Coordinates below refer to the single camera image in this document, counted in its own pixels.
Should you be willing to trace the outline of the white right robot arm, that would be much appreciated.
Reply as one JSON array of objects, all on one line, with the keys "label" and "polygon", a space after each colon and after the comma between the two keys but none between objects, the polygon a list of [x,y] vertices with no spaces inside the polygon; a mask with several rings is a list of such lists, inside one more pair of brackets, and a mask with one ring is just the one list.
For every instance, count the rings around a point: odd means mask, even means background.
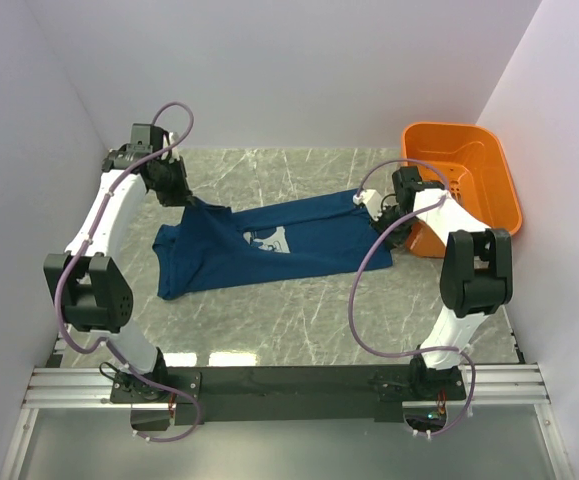
[{"label": "white right robot arm", "polygon": [[468,213],[445,178],[424,180],[416,166],[392,175],[396,204],[373,189],[358,192],[354,203],[366,208],[372,226],[401,240],[417,221],[445,247],[439,289],[443,307],[429,336],[410,361],[408,387],[429,399],[458,382],[461,354],[474,332],[507,304],[513,294],[511,235]]}]

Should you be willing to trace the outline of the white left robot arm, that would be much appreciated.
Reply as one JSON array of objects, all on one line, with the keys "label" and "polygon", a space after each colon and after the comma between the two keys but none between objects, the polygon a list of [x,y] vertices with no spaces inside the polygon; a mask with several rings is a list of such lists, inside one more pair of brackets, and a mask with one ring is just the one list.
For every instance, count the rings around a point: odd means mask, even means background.
[{"label": "white left robot arm", "polygon": [[167,366],[161,350],[132,319],[133,292],[116,258],[148,192],[164,207],[194,204],[175,141],[174,134],[155,124],[134,124],[129,142],[104,159],[99,191],[80,231],[63,253],[48,255],[43,265],[66,342],[84,350],[69,336],[75,330],[90,336],[89,353],[111,347],[120,363],[110,378],[114,387],[146,402],[168,397]]}]

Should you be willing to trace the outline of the orange plastic basket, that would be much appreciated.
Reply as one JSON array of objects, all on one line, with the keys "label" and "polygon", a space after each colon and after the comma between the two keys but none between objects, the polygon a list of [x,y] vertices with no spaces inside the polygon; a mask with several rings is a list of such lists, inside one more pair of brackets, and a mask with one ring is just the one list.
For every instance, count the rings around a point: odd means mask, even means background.
[{"label": "orange plastic basket", "polygon": [[418,122],[401,136],[404,157],[434,165],[453,198],[483,223],[516,234],[523,216],[503,148],[476,125]]}]

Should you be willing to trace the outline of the blue t shirt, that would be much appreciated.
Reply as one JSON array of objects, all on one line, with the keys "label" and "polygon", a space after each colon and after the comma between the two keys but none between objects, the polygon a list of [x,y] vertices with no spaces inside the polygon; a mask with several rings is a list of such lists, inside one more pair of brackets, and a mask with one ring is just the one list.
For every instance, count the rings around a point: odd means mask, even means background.
[{"label": "blue t shirt", "polygon": [[376,242],[351,190],[235,212],[197,201],[160,227],[157,294],[192,292],[356,271]]}]

